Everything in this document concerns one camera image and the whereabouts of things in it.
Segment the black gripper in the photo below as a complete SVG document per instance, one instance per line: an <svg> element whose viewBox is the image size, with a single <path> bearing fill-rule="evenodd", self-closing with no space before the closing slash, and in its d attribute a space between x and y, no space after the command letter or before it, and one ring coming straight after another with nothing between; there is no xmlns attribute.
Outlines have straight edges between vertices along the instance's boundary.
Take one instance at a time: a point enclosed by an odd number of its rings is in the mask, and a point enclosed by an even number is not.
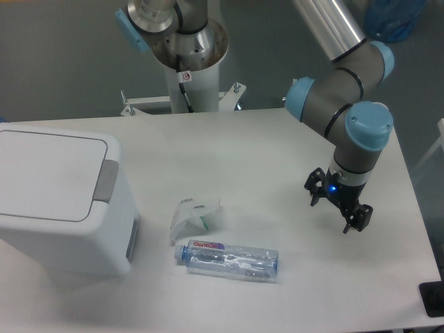
<svg viewBox="0 0 444 333"><path fill-rule="evenodd" d="M320 167L314 169L304 185L311 196L310 206L315 206L320 198L327 198L340 209L345 218L346 225L343 234L350 229L361 232L368 226L373 214L371 206L359 204L359 197L365 183L359 186L349 186L340 183L338 179L337 173L331 174L328 171L325 175Z"/></svg>

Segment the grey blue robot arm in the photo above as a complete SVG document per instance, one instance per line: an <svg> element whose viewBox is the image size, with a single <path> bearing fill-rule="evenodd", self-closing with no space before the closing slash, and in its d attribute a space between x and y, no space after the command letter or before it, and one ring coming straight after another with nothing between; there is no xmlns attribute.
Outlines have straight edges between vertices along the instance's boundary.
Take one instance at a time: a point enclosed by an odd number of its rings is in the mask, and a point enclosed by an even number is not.
<svg viewBox="0 0 444 333"><path fill-rule="evenodd" d="M326 198L338 207L347 229L362 231L373 209L359 197L393 128L389 109L365 95L392 72L394 56L366 39L342 1L294 5L334 65L323 80L295 80L284 99L289 114L335 147L328 170L312 171L305 189L312 203ZM218 65L228 37L206 1L129 1L114 16L128 42L166 69L173 112L221 110Z"/></svg>

